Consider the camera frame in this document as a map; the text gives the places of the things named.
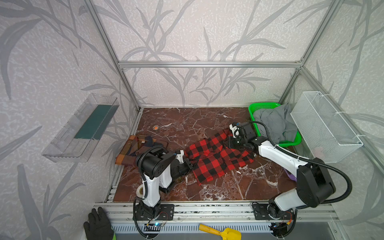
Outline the red black plaid shirt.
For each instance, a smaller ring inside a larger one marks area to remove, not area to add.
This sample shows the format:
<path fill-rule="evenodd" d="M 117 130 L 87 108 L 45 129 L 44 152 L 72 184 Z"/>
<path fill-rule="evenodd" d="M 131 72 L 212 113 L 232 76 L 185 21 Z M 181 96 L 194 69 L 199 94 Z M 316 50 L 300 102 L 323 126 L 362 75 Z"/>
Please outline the red black plaid shirt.
<path fill-rule="evenodd" d="M 230 147 L 232 136 L 230 130 L 220 130 L 186 149 L 186 156 L 192 164 L 192 171 L 199 185 L 254 162 L 252 153 Z"/>

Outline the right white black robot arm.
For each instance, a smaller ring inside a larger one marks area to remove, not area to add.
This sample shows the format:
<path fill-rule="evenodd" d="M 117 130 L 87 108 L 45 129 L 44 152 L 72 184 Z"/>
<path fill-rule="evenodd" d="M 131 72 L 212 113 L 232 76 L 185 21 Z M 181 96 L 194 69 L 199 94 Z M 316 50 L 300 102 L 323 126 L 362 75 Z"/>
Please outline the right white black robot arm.
<path fill-rule="evenodd" d="M 296 178 L 296 188 L 275 196 L 269 200 L 267 211 L 272 219 L 279 219 L 283 213 L 293 209 L 316 208 L 321 204 L 337 203 L 346 199 L 353 190 L 353 184 L 347 174 L 329 166 L 319 158 L 309 159 L 299 156 L 275 144 L 269 134 L 257 135 L 254 121 L 232 123 L 229 126 L 233 136 L 230 145 L 247 149 L 267 158 L 286 169 Z M 333 171 L 343 177 L 347 183 L 345 192 L 331 199 L 336 186 L 330 175 Z"/>

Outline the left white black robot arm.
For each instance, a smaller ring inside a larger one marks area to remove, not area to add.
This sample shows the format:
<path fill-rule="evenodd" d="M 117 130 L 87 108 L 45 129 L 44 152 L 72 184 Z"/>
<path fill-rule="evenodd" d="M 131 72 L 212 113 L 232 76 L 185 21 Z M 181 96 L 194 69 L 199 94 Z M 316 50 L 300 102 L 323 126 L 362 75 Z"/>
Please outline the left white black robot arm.
<path fill-rule="evenodd" d="M 136 160 L 144 185 L 140 206 L 155 214 L 161 205 L 160 192 L 169 193 L 176 181 L 187 175 L 192 164 L 185 160 L 185 151 L 169 152 L 164 146 L 150 147 Z"/>

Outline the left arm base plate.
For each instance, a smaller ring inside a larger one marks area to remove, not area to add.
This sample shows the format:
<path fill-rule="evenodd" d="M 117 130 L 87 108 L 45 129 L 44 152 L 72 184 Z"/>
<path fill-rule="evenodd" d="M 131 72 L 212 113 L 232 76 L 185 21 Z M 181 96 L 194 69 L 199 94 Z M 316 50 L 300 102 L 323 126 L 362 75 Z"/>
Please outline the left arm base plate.
<path fill-rule="evenodd" d="M 149 207 L 145 204 L 137 204 L 134 206 L 134 216 L 137 221 L 173 220 L 175 205 L 173 204 L 158 204 L 154 207 Z"/>

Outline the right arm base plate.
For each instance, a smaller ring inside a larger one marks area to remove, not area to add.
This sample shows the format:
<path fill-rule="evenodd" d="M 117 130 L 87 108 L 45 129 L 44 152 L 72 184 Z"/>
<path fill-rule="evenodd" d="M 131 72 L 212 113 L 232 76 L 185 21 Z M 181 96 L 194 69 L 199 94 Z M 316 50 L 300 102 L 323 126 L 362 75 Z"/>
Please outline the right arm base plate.
<path fill-rule="evenodd" d="M 292 209 L 281 211 L 277 206 L 267 203 L 252 203 L 252 209 L 256 220 L 291 221 L 295 213 Z"/>

